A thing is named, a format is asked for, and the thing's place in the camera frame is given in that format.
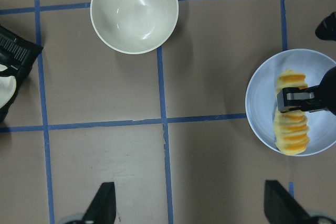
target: yellow pastry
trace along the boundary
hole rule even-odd
[[[308,87],[303,73],[287,69],[281,73],[276,84],[276,95],[286,87],[306,88]],[[305,112],[300,110],[281,113],[278,108],[275,110],[273,129],[276,136],[276,146],[286,155],[296,155],[306,150],[309,138],[307,133],[307,117]]]

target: bowl rim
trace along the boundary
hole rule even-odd
[[[102,36],[99,34],[99,32],[98,32],[98,30],[97,30],[97,28],[96,28],[96,26],[95,26],[95,23],[94,23],[94,21],[93,21],[93,16],[92,16],[92,2],[93,2],[93,0],[90,1],[90,18],[91,18],[91,23],[92,23],[92,25],[93,25],[93,28],[94,28],[96,34],[98,35],[98,37],[99,37],[99,38],[100,38],[100,39],[101,39],[107,46],[109,46],[110,48],[112,48],[112,49],[114,49],[114,50],[116,50],[116,51],[118,51],[118,52],[122,52],[122,53],[124,53],[124,54],[130,54],[130,55],[144,54],[144,53],[146,53],[146,52],[150,52],[150,51],[152,51],[152,50],[154,50],[154,49],[156,49],[156,48],[159,48],[163,43],[165,43],[165,42],[168,40],[168,38],[169,38],[169,37],[171,36],[171,34],[173,33],[173,31],[174,31],[174,29],[175,29],[175,27],[176,27],[176,24],[177,24],[178,11],[179,11],[179,0],[175,0],[175,3],[176,3],[176,16],[175,16],[174,22],[172,23],[172,28],[171,28],[171,30],[167,33],[167,35],[164,37],[163,40],[161,40],[157,45],[155,45],[155,46],[153,46],[153,47],[151,47],[151,48],[149,48],[149,49],[143,50],[143,51],[136,51],[136,52],[134,52],[134,51],[125,51],[125,50],[121,50],[121,49],[119,49],[119,48],[117,48],[117,47],[115,47],[115,46],[109,44],[109,43],[108,43],[106,40],[104,40],[104,39],[102,38]]]
[[[269,61],[271,61],[273,58],[275,58],[276,56],[278,55],[281,55],[281,54],[285,54],[285,53],[289,53],[291,51],[310,51],[310,52],[314,52],[314,53],[317,53],[317,54],[320,54],[324,57],[326,57],[327,59],[333,61],[335,64],[336,64],[336,61],[333,60],[332,58],[330,58],[329,56],[321,53],[321,52],[318,52],[318,51],[315,51],[315,50],[312,50],[312,49],[305,49],[305,48],[295,48],[295,49],[288,49],[288,50],[284,50],[284,51],[281,51],[271,57],[269,57],[267,60],[265,60],[256,70],[255,72],[253,73],[252,77],[250,78],[250,81],[248,83],[248,86],[246,88],[246,93],[245,93],[245,112],[246,112],[246,118],[247,118],[247,121],[248,121],[248,124],[250,126],[250,128],[253,130],[254,134],[259,138],[259,140],[261,140],[262,143],[264,143],[267,147],[269,147],[270,149],[272,149],[273,151],[276,151],[282,155],[285,155],[284,153],[282,153],[280,150],[276,149],[276,148],[273,148],[272,146],[270,146],[267,142],[265,142],[261,136],[259,136],[259,134],[257,134],[256,130],[254,129],[254,127],[252,127],[252,123],[251,123],[251,119],[250,119],[250,115],[249,115],[249,112],[248,112],[248,105],[247,105],[247,95],[248,95],[248,92],[249,92],[249,89],[250,89],[250,85],[255,77],[255,75],[257,74],[258,70],[260,68],[262,68],[264,65],[266,65]],[[327,150],[328,148],[330,148],[332,145],[334,145],[336,143],[336,139],[333,143],[331,143],[330,145],[328,145],[327,147],[319,150],[319,151],[316,151],[316,152],[312,152],[312,153],[308,153],[308,154],[297,154],[297,155],[293,155],[295,157],[304,157],[304,156],[311,156],[311,155],[315,155],[315,154],[318,154],[318,153],[321,153],[325,150]]]

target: white round object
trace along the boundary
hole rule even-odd
[[[177,0],[91,0],[93,27],[106,45],[126,54],[161,46],[178,18]]]
[[[0,65],[0,71],[7,67]],[[0,77],[0,108],[2,108],[13,96],[16,89],[16,80],[14,76]]]
[[[280,152],[273,132],[274,111],[277,106],[275,87],[279,75],[290,68],[306,75],[309,87],[319,85],[327,71],[336,66],[328,56],[309,49],[280,52],[266,60],[253,74],[246,91],[245,109],[248,122],[257,137],[268,147]],[[336,116],[329,111],[306,112],[307,149],[296,156],[322,152],[336,142]]]

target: bowl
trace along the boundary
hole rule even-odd
[[[94,30],[109,47],[143,54],[161,46],[178,18],[177,0],[91,0]]]
[[[325,73],[336,66],[328,56],[309,49],[292,49],[280,52],[266,60],[253,74],[246,91],[245,109],[248,122],[256,136],[269,148],[281,153],[275,145],[273,132],[276,80],[287,68],[306,75],[309,87],[319,85]],[[307,149],[296,156],[320,153],[336,142],[336,116],[329,111],[306,112]]]
[[[7,69],[0,65],[0,71]],[[14,76],[0,77],[0,108],[2,108],[13,96],[16,89],[16,79]]]

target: black object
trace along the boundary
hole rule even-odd
[[[101,184],[89,208],[81,220],[67,224],[113,224],[117,212],[114,182]]]
[[[328,217],[310,217],[277,180],[265,181],[264,212],[270,224],[336,224]]]
[[[281,113],[329,110],[336,115],[336,67],[330,69],[317,86],[306,89],[283,88],[277,94],[277,101]]]
[[[336,12],[330,14],[319,24],[315,35],[322,40],[336,40]]]
[[[24,40],[0,25],[0,64],[7,67],[6,70],[0,71],[0,77],[14,76],[16,79],[16,89],[12,98],[0,108],[0,122],[3,122],[8,114],[21,84],[28,77],[42,50],[43,47]]]

